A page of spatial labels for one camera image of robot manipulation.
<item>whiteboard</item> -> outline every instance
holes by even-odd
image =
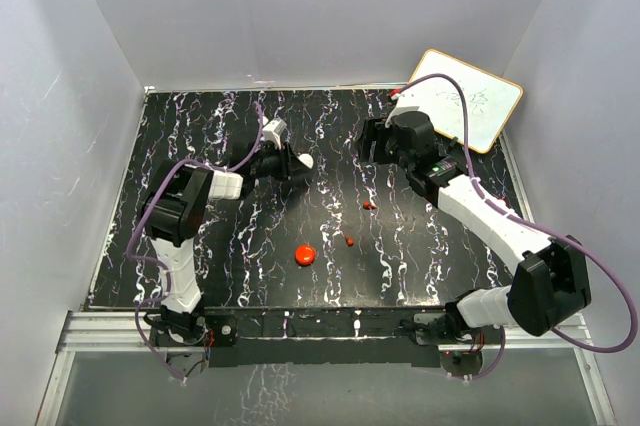
[[[444,73],[458,82],[469,110],[469,147],[488,152],[522,97],[522,88],[435,49],[424,53],[411,81],[431,73]],[[410,88],[400,95],[397,106],[419,106],[437,132],[463,142],[460,98],[446,79],[429,79]]]

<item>red ball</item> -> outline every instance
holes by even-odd
[[[300,266],[310,266],[316,259],[316,251],[308,244],[303,244],[296,250],[296,262]]]

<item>metal frame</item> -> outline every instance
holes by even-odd
[[[360,87],[376,87],[376,85],[359,85]],[[523,216],[533,220],[529,202],[522,186],[522,179],[513,157],[509,139],[506,133],[500,137],[502,149],[511,174],[516,196]],[[143,331],[148,335],[150,327],[142,323]],[[591,335],[582,314],[576,314],[560,326],[560,329],[575,339],[591,343]],[[539,338],[528,335],[520,328],[506,328],[506,349],[546,349],[573,348],[573,346],[552,333]],[[300,341],[310,341],[318,338],[298,338]],[[334,338],[337,340],[363,341],[366,338]],[[440,350],[466,349],[468,345],[441,345]],[[497,349],[498,345],[487,344],[487,349]],[[200,347],[171,347],[159,348],[163,353],[200,353]],[[597,424],[600,426],[615,426],[617,424],[609,397],[595,361],[593,353],[574,348],[576,361],[582,375],[585,390],[589,397]],[[73,360],[76,352],[141,352],[147,349],[135,327],[133,312],[80,312],[70,313],[62,331],[58,345],[57,357],[49,384],[40,408],[36,424],[38,426],[55,425],[65,390],[69,382]]]

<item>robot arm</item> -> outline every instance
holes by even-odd
[[[437,146],[429,117],[419,107],[398,109],[365,121],[360,160],[400,166],[414,192],[467,226],[514,277],[511,286],[468,291],[447,304],[432,332],[461,337],[473,328],[517,324],[540,336],[586,307],[591,293],[584,256],[491,208],[487,202],[501,201],[486,192],[478,196],[464,160]]]
[[[310,155],[296,155],[291,146],[282,141],[286,123],[281,119],[265,122],[263,145],[237,172],[190,165],[178,170],[146,224],[145,233],[151,239],[156,256],[168,267],[161,271],[160,281],[163,291],[169,294],[162,300],[160,316],[152,319],[146,315],[145,321],[159,331],[169,332],[178,342],[197,340],[203,332],[194,314],[202,295],[196,282],[193,238],[202,224],[207,203],[244,199],[259,178],[305,180],[313,170]],[[235,156],[244,157],[246,149],[234,147],[231,162],[235,162]],[[175,162],[165,160],[156,171],[140,208],[140,217],[174,166]]]

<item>white enclosure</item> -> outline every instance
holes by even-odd
[[[540,0],[96,0],[159,90],[406,81],[438,49],[502,74]]]
[[[525,91],[507,132],[536,219],[592,245],[640,301],[639,1],[0,0],[0,424],[36,418],[101,253],[143,86],[402,82],[430,48],[504,76]],[[606,278],[591,280],[594,341],[613,344],[628,315]],[[639,352],[598,357],[622,425],[640,414]]]
[[[100,255],[143,89],[94,0],[0,0],[1,424],[32,424]]]

